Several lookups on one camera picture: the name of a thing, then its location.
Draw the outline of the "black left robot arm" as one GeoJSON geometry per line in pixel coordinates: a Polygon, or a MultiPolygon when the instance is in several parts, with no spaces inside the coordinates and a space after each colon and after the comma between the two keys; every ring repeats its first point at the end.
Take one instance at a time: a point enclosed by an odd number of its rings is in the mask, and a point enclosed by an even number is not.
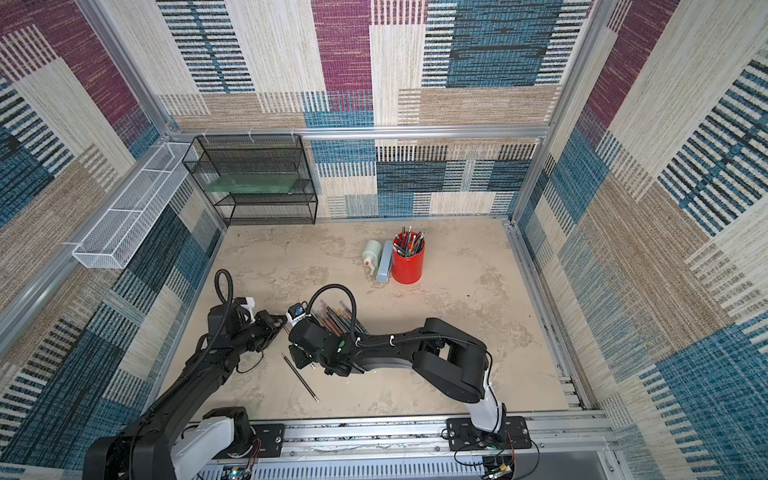
{"type": "Polygon", "coordinates": [[[97,439],[85,454],[85,479],[195,479],[216,456],[250,458],[259,442],[243,407],[210,411],[195,428],[188,423],[239,369],[250,352],[263,353],[286,323],[283,315],[256,311],[234,294],[230,272],[219,269],[220,300],[179,378],[138,420],[117,435],[97,439]]]}

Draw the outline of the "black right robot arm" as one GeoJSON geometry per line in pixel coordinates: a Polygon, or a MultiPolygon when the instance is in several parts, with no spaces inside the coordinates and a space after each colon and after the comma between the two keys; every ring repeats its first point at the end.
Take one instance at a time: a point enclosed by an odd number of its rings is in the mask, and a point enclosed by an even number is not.
{"type": "Polygon", "coordinates": [[[325,285],[309,301],[290,306],[289,351],[295,366],[318,364],[326,374],[340,377],[409,369],[464,404],[475,429],[501,434],[506,407],[491,385],[493,358],[481,340],[434,317],[408,332],[371,335],[358,322],[357,313],[353,293],[341,284],[325,285]],[[329,290],[339,290],[349,300],[350,318],[342,327],[329,327],[312,312],[314,303],[329,290]]]}

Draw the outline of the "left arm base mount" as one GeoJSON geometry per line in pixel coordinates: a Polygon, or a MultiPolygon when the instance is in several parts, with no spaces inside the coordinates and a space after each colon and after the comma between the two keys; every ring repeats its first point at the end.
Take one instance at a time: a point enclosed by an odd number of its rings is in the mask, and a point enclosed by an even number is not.
{"type": "Polygon", "coordinates": [[[251,442],[246,451],[236,458],[251,461],[279,458],[282,453],[286,426],[283,423],[256,424],[251,426],[251,442]]]}

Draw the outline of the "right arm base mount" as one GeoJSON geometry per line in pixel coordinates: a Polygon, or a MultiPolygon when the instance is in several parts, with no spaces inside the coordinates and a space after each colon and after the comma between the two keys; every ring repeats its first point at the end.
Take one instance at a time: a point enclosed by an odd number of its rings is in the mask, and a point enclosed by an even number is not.
{"type": "Polygon", "coordinates": [[[476,428],[469,417],[446,420],[440,436],[449,442],[452,452],[483,449],[530,449],[533,442],[527,422],[522,416],[507,415],[497,433],[476,428]]]}

